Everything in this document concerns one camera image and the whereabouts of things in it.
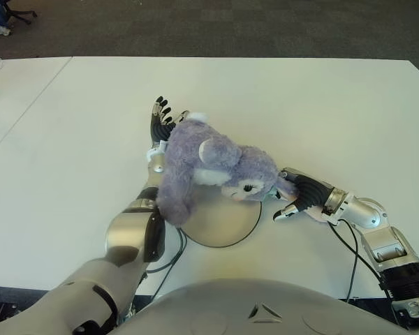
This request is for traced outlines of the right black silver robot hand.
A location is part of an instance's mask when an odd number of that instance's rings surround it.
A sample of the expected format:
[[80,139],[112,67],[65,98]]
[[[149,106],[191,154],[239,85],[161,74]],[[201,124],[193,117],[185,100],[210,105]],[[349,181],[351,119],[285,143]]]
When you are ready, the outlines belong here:
[[273,215],[273,220],[283,220],[305,211],[316,221],[323,222],[321,213],[334,186],[291,168],[282,169],[279,178],[280,181],[287,181],[293,187],[292,191],[287,191],[286,194],[284,187],[277,187],[281,195],[291,203],[277,211]]

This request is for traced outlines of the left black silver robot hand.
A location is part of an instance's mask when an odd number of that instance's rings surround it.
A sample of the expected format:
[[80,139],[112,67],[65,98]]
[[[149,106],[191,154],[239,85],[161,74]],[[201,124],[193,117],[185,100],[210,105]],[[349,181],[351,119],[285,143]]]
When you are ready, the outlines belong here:
[[172,113],[168,100],[159,96],[153,107],[150,122],[152,146],[159,146],[161,141],[167,142],[176,125],[186,119],[189,111],[185,110],[177,115]]

